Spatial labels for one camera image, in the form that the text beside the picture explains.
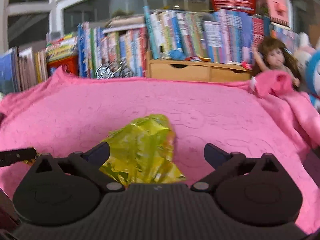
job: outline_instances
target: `crumpled yellow packaging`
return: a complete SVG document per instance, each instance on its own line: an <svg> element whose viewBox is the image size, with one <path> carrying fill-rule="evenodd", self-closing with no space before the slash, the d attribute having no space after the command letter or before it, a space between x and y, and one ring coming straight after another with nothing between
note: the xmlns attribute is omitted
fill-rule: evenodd
<svg viewBox="0 0 320 240"><path fill-rule="evenodd" d="M110 157L100 171L125 186L185 180L172 162L174 139L165 115L137 118L103 140L110 145Z"/></svg>

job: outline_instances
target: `wooden drawer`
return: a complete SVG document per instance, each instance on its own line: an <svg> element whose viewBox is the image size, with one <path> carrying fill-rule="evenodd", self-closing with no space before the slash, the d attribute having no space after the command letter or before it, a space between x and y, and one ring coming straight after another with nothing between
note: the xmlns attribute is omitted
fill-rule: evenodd
<svg viewBox="0 0 320 240"><path fill-rule="evenodd" d="M210 82L233 82L250 79L250 72L229 68L211 67Z"/></svg>
<svg viewBox="0 0 320 240"><path fill-rule="evenodd" d="M151 63L149 65L151 78L179 81L209 81L207 66Z"/></svg>

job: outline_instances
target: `bicycle wheel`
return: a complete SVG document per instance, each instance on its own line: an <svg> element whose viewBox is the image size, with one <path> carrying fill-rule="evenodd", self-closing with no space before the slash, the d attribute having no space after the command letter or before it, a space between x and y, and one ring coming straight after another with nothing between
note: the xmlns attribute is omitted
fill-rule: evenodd
<svg viewBox="0 0 320 240"><path fill-rule="evenodd" d="M121 70L120 70L120 74L119 76L120 77L133 77L134 73L132 71L132 69L130 67L122 67Z"/></svg>
<svg viewBox="0 0 320 240"><path fill-rule="evenodd" d="M112 72L110 71L108 66L101 66L97 69L96 77L97 79L108 79L110 78Z"/></svg>

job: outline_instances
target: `pink blanket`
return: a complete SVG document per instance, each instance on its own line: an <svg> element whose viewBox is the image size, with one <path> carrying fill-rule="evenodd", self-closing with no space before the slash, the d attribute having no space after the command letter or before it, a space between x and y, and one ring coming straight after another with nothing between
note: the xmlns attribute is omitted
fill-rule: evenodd
<svg viewBox="0 0 320 240"><path fill-rule="evenodd" d="M318 143L313 134L319 128L311 121L318 124L319 117L303 95L287 85L279 89L277 82L278 76L258 76L251 94L250 82L99 81L60 68L47 82L0 103L7 116L0 125L0 150L31 146L67 156L90 149L134 118L165 114L177 134L174 162L189 185L213 171L203 157L208 142L249 157L273 153L302 191L297 225L310 233L320 226L320 192L301 159L311 143ZM10 198L27 170L23 163L0 168L0 187Z"/></svg>

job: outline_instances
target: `ribbed black surface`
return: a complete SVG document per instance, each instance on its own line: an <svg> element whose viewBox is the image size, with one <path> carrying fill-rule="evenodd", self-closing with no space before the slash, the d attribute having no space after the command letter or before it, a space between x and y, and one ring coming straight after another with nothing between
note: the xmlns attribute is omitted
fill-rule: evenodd
<svg viewBox="0 0 320 240"><path fill-rule="evenodd" d="M59 228L24 224L20 240L300 240L294 223L274 228L240 224L222 213L207 193L183 184L133 184L107 194L85 219Z"/></svg>

